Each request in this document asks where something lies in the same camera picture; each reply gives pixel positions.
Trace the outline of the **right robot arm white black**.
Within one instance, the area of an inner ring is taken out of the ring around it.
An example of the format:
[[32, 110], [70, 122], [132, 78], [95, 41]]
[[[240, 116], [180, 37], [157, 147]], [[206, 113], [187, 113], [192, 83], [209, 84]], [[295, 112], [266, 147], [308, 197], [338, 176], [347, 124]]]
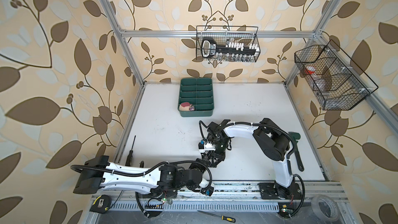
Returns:
[[232, 149], [233, 138], [254, 140], [273, 162], [276, 178], [271, 195], [286, 199], [296, 192], [290, 157], [297, 151], [297, 141], [269, 118], [264, 118], [259, 123], [231, 122], [225, 119], [221, 124], [211, 122], [205, 125], [199, 121], [199, 127], [202, 140], [198, 147], [207, 167], [215, 168], [225, 160], [226, 151]]

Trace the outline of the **green plastic divided tray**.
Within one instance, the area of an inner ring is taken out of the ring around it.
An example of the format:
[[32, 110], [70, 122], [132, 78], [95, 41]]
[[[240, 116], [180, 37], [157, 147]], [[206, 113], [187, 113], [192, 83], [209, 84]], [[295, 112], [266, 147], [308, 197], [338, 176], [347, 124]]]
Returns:
[[[195, 111], [179, 111], [179, 105], [182, 102], [193, 104]], [[177, 106], [181, 117], [210, 117], [214, 108], [214, 92], [211, 78], [181, 79]]]

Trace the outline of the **clear tape roll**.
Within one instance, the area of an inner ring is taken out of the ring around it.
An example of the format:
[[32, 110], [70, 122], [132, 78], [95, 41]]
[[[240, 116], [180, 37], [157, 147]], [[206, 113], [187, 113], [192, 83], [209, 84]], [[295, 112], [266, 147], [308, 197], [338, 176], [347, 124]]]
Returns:
[[328, 196], [319, 195], [311, 200], [313, 213], [324, 222], [336, 222], [340, 219], [337, 203]]

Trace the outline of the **beige sock maroon purple stripes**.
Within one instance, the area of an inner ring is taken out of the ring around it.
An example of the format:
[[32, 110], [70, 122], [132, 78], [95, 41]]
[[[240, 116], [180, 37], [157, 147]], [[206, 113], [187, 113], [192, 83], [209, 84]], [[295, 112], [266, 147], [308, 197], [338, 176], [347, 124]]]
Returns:
[[179, 105], [179, 111], [181, 112], [195, 111], [195, 106], [189, 102], [182, 102]]

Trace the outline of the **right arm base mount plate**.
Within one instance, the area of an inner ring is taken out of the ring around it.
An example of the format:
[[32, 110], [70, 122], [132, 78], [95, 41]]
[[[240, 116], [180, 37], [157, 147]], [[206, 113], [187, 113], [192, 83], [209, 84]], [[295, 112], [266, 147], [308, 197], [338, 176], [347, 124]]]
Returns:
[[259, 191], [263, 200], [301, 200], [302, 191], [295, 181], [290, 186], [283, 187], [276, 182], [259, 183]]

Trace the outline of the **black yellow screwdriver on table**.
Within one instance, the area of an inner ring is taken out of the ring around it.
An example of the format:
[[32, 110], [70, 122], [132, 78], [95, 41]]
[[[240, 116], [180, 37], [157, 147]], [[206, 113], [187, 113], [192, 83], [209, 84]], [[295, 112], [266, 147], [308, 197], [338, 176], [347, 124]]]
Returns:
[[127, 159], [126, 159], [126, 162], [125, 162], [125, 166], [127, 166], [127, 167], [131, 167], [131, 166], [132, 166], [132, 162], [133, 162], [133, 148], [134, 148], [135, 140], [136, 140], [136, 136], [134, 136], [134, 140], [133, 140], [132, 147], [131, 147], [131, 149], [129, 150], [129, 154], [128, 154]]

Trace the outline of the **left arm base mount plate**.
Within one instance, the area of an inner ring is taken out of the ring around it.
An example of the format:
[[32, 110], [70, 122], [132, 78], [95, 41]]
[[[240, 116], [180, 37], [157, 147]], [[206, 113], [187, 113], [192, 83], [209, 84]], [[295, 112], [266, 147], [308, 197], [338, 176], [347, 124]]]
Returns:
[[139, 198], [143, 199], [163, 199], [163, 198], [176, 198], [178, 194], [178, 190], [164, 190], [161, 188], [155, 188], [151, 189], [151, 192], [149, 194], [143, 195], [143, 194], [138, 194]]

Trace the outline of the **black yellow tape measure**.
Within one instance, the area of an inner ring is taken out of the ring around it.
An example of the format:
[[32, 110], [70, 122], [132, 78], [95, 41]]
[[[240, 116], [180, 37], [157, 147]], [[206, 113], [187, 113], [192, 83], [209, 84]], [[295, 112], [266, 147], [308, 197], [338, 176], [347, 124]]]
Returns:
[[108, 195], [101, 195], [95, 199], [94, 203], [90, 207], [90, 211], [94, 213], [104, 214], [112, 205], [112, 199]]

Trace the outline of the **black socket set rail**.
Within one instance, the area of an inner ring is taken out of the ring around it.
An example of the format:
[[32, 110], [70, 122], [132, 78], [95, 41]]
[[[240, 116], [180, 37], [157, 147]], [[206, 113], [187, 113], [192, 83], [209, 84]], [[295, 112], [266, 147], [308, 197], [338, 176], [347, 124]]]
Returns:
[[221, 41], [218, 44], [213, 38], [206, 37], [202, 39], [199, 46], [199, 50], [203, 58], [211, 57], [221, 57], [223, 55], [247, 55], [247, 56], [257, 56], [260, 54], [260, 47], [257, 44], [250, 44], [245, 46], [244, 43], [236, 43], [226, 40], [225, 43]]

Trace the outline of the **yellow black handled screwdriver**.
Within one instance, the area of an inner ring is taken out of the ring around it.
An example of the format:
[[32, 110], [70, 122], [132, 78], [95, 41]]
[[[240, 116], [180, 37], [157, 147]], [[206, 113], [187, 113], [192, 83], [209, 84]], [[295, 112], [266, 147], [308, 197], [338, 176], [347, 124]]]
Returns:
[[236, 219], [233, 218], [233, 217], [228, 217], [228, 216], [225, 216], [225, 215], [217, 215], [217, 214], [214, 214], [214, 213], [209, 213], [209, 212], [199, 211], [199, 210], [197, 210], [197, 212], [199, 212], [201, 214], [208, 215], [208, 216], [217, 217], [217, 218], [219, 218], [221, 220], [224, 220], [226, 222], [229, 222], [229, 223], [236, 223]]

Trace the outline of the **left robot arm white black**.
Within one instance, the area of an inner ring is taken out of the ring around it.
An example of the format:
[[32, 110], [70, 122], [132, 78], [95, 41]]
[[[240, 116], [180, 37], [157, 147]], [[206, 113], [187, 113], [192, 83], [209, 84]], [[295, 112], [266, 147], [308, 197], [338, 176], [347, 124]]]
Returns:
[[123, 166], [109, 156], [88, 160], [70, 168], [79, 173], [74, 193], [93, 195], [98, 191], [134, 191], [141, 195], [173, 194], [181, 188], [211, 196], [214, 191], [210, 169], [199, 161], [160, 162], [152, 168]]

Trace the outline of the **red lidded container in basket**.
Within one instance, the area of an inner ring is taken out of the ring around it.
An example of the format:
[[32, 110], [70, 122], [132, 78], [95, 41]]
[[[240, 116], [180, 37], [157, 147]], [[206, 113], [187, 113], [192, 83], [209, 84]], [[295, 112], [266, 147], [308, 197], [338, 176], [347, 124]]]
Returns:
[[305, 66], [304, 67], [304, 75], [314, 75], [316, 73], [316, 68], [314, 66]]

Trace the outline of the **aluminium front rail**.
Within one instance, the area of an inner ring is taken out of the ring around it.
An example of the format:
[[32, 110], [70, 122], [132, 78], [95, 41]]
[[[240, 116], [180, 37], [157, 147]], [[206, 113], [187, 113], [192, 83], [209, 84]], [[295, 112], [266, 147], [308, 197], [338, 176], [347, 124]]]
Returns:
[[236, 219], [238, 224], [323, 224], [311, 207], [313, 197], [324, 195], [333, 199], [340, 210], [338, 224], [356, 224], [348, 198], [340, 183], [331, 181], [306, 181], [305, 202], [301, 210], [291, 219], [284, 219], [278, 212], [283, 205], [294, 208], [299, 200], [290, 205], [287, 200], [261, 199], [258, 181], [216, 181], [211, 197], [181, 190], [172, 203], [166, 203], [157, 216], [145, 217], [140, 211], [135, 193], [110, 192], [116, 205], [106, 214], [89, 212], [83, 224], [221, 224], [217, 217], [197, 212], [205, 211], [226, 215]]

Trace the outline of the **green pipe wrench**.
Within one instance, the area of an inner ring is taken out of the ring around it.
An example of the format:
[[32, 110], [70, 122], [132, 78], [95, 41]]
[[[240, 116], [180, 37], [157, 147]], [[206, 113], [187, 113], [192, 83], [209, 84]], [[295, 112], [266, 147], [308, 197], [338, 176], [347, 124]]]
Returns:
[[[301, 139], [301, 135], [296, 132], [289, 132], [289, 135], [295, 140], [296, 144], [298, 144], [298, 141]], [[294, 152], [294, 154], [295, 154], [297, 167], [298, 167], [299, 171], [304, 172], [305, 168], [304, 168], [303, 162], [301, 160], [301, 155], [300, 155], [298, 148], [296, 148], [296, 151]]]

